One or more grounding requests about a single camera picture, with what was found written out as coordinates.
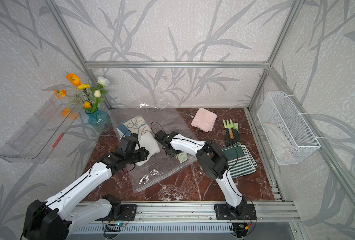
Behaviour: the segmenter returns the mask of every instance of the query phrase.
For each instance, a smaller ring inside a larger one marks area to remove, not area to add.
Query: blue vase
[[[99,108],[90,113],[88,111],[85,112],[88,116],[88,122],[95,129],[97,133],[105,133],[111,129],[111,122],[106,112],[101,111]]]

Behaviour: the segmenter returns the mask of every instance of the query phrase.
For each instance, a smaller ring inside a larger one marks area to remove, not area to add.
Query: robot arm
[[[120,201],[105,196],[95,203],[72,211],[99,184],[123,169],[127,164],[144,161],[149,155],[139,146],[137,134],[123,137],[115,152],[108,153],[81,177],[45,202],[35,200],[27,208],[22,236],[29,240],[66,239],[80,227],[109,214],[119,214]]]
[[[96,219],[107,215],[118,216],[120,201],[113,196],[105,196],[76,211],[73,209],[94,188],[127,164],[147,159],[149,151],[140,147],[137,134],[133,135],[134,137],[123,137],[114,153],[104,155],[91,169],[65,189],[45,202],[35,200],[30,204],[27,208],[22,236],[29,240],[64,240],[75,230]],[[182,151],[195,155],[205,174],[215,179],[223,191],[232,217],[244,218],[247,202],[233,182],[227,159],[215,142],[193,140],[177,132],[166,134],[162,130],[156,133],[155,139],[170,157]]]
[[[166,154],[170,157],[182,151],[196,156],[205,174],[215,179],[223,191],[232,217],[235,219],[244,218],[247,201],[233,182],[227,159],[215,142],[193,140],[177,132],[166,134],[162,130],[156,133],[155,139],[163,146]]]

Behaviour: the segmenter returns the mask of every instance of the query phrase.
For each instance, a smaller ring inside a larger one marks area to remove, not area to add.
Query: folded pink towel
[[[194,119],[191,122],[191,126],[198,127],[204,132],[211,132],[217,115],[204,108],[199,108]]]

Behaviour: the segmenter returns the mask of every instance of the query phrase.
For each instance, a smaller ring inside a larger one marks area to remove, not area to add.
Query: clear acrylic shelf
[[[50,98],[0,149],[8,162],[44,163],[83,108],[80,98]]]

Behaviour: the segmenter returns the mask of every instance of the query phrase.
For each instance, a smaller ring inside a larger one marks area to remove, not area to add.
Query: white flower
[[[103,85],[103,87],[108,87],[110,85],[110,81],[106,79],[105,77],[99,76],[98,77],[98,83]]]
[[[99,89],[96,89],[95,92],[94,92],[94,96],[95,96],[96,98],[100,98],[101,95],[102,95],[102,94],[100,93],[100,90],[99,90]]]

